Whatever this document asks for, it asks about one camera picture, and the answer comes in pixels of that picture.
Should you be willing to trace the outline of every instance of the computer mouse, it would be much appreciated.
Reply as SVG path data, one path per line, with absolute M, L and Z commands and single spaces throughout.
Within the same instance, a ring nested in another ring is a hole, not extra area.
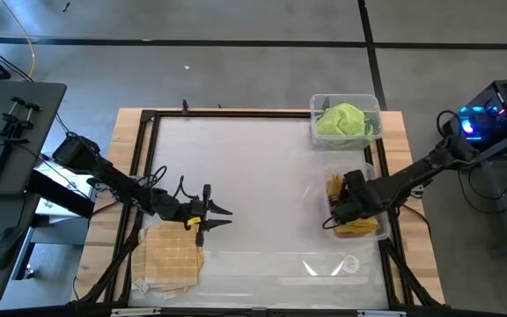
M 0 237 L 0 269 L 11 264 L 13 255 L 17 250 L 18 242 L 23 237 L 23 230 L 18 227 L 9 227 L 1 233 Z

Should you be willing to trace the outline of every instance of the plastic container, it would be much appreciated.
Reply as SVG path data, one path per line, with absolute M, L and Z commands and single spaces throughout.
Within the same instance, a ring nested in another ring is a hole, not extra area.
M 351 171 L 360 170 L 363 172 L 363 175 L 365 177 L 365 180 L 372 180 L 375 178 L 375 169 L 372 165 L 369 165 L 367 163 L 360 163 L 360 164 L 346 164 L 346 165 L 328 165 L 324 167 L 323 173 L 322 173 L 322 200 L 323 200 L 323 208 L 322 208 L 322 214 L 323 219 L 322 222 L 330 217 L 330 202 L 327 197 L 327 182 L 332 179 L 332 176 L 334 174 L 339 174 L 341 177 Z M 386 212 L 383 212 L 375 218 L 378 221 L 378 229 L 374 232 L 367 233 L 366 235 L 362 237 L 354 237 L 354 238 L 339 238 L 334 234 L 333 229 L 327 230 L 330 237 L 336 241 L 340 242 L 353 242 L 353 241 L 362 241 L 362 240 L 383 240 L 386 239 L 390 233 L 391 233 L 391 226 L 388 222 L 388 216 L 386 215 Z
M 325 107 L 348 103 L 363 111 L 366 119 L 373 122 L 373 131 L 367 136 L 321 135 L 316 131 L 316 122 L 324 114 Z M 380 107 L 377 99 L 369 94 L 317 94 L 310 99 L 312 143 L 318 150 L 361 150 L 371 140 L 382 136 Z

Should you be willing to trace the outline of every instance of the wooden table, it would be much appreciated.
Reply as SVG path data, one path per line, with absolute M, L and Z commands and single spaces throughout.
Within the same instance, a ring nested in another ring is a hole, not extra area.
M 113 139 L 109 148 L 107 159 L 124 173 L 128 173 L 130 169 L 142 111 L 142 108 L 120 109 L 114 126 Z M 232 109 L 232 111 L 256 111 L 256 109 Z M 390 173 L 395 173 L 412 163 L 412 157 L 408 147 L 408 138 L 404 127 L 404 120 L 401 112 L 394 111 L 383 112 L 381 114 L 381 119 L 383 123 L 383 141 L 386 150 L 388 169 Z M 148 140 L 150 138 L 150 134 L 151 129 L 146 129 L 138 174 L 143 173 L 145 153 L 148 151 Z M 374 147 L 372 152 L 374 156 L 373 162 L 375 162 L 374 166 L 378 172 L 380 172 L 378 167 L 377 149 Z M 110 196 L 100 196 L 95 204 L 95 209 L 109 204 L 112 201 L 113 199 Z M 410 198 L 407 205 L 423 214 L 421 201 Z M 105 268 L 112 259 L 121 209 L 122 206 L 118 204 L 92 218 L 89 232 L 87 233 L 84 252 L 77 272 L 76 289 L 80 298 L 83 297 L 101 277 Z M 437 274 L 436 261 L 426 224 L 417 215 L 414 215 L 412 212 L 404 208 L 401 209 L 399 221 L 402 243 L 408 266 L 415 273 L 422 285 L 428 290 L 430 295 L 437 301 L 444 302 L 444 296 L 441 290 L 441 284 L 439 283 L 439 276 Z M 130 230 L 131 227 L 132 221 L 129 221 L 128 230 Z M 125 268 L 126 260 L 122 264 L 121 269 L 119 269 L 116 279 L 114 293 L 115 300 L 121 294 Z M 393 266 L 395 290 L 397 297 L 401 300 L 402 291 L 400 287 L 400 279 L 396 273 L 396 268 Z

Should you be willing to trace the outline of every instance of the workbench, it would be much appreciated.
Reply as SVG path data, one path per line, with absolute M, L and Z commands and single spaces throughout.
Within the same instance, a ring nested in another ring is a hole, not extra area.
M 153 136 L 152 128 L 145 128 L 145 120 L 143 120 L 142 108 L 121 108 L 117 121 L 114 127 L 114 133 L 107 159 L 110 160 L 116 168 L 124 173 L 130 172 L 132 166 L 132 173 L 142 175 L 144 174 L 144 165 L 146 162 L 146 153 L 150 144 L 154 144 L 155 140 L 149 141 Z M 163 113 L 173 111 L 180 113 L 180 109 L 161 109 Z M 287 113 L 309 113 L 309 110 L 267 110 L 267 109 L 193 109 L 192 112 L 201 111 L 224 111 L 226 113 L 236 112 L 256 112 L 256 111 L 271 111 L 276 114 Z M 401 112 L 382 112 L 381 119 L 383 124 L 383 137 L 382 142 L 384 145 L 384 154 L 386 155 L 386 163 L 388 172 L 395 173 L 402 168 L 412 163 L 412 157 L 408 147 L 408 138 L 404 127 L 404 121 Z M 138 131 L 141 132 L 140 139 L 137 139 Z M 140 148 L 139 155 L 136 155 L 135 147 Z M 377 175 L 381 175 L 378 146 L 376 143 L 371 144 L 372 161 L 377 171 Z M 95 209 L 105 206 L 113 202 L 113 198 L 103 193 L 99 195 L 95 203 Z M 422 202 L 410 198 L 407 205 L 423 214 Z M 113 253 L 115 241 L 118 238 L 117 232 L 121 223 L 122 205 L 117 204 L 98 215 L 95 215 L 90 223 L 90 228 L 87 233 L 86 242 L 84 245 L 84 252 L 82 254 L 81 262 L 77 272 L 76 289 L 79 297 L 83 297 L 91 287 L 101 277 L 106 267 L 109 265 Z M 132 227 L 135 212 L 130 212 L 128 221 L 122 221 L 128 227 L 127 234 Z M 428 290 L 430 295 L 439 302 L 444 302 L 441 284 L 437 274 L 437 266 L 434 253 L 430 243 L 430 236 L 428 234 L 427 225 L 409 210 L 401 209 L 399 216 L 401 244 L 404 247 L 406 262 L 412 269 L 420 283 Z M 117 300 L 121 294 L 126 272 L 126 265 L 128 260 L 125 259 L 121 265 L 114 288 L 111 289 L 112 299 Z M 394 290 L 400 302 L 402 299 L 402 286 L 396 267 L 391 262 L 393 271 Z M 104 294 L 101 295 L 99 301 L 104 299 Z

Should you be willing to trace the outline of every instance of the concrete floor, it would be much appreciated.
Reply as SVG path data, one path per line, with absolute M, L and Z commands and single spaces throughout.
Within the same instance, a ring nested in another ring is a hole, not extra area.
M 115 40 L 364 41 L 357 0 L 8 0 L 34 38 Z M 507 43 L 507 0 L 366 0 L 377 42 Z M 21 38 L 0 4 L 0 37 Z M 364 48 L 229 48 L 36 45 L 37 81 L 65 83 L 65 123 L 107 152 L 119 107 L 307 108 L 315 93 L 373 93 Z M 0 53 L 30 67 L 26 45 Z M 507 79 L 507 50 L 378 49 L 386 107 L 400 110 L 415 158 L 438 140 L 436 114 Z M 45 145 L 62 141 L 53 127 Z M 498 218 L 470 210 L 456 176 L 443 173 L 424 205 L 448 304 L 507 313 L 507 259 L 493 260 Z M 68 254 L 48 262 L 44 254 Z M 78 250 L 42 247 L 45 276 L 26 298 L 11 282 L 1 308 L 65 303 Z

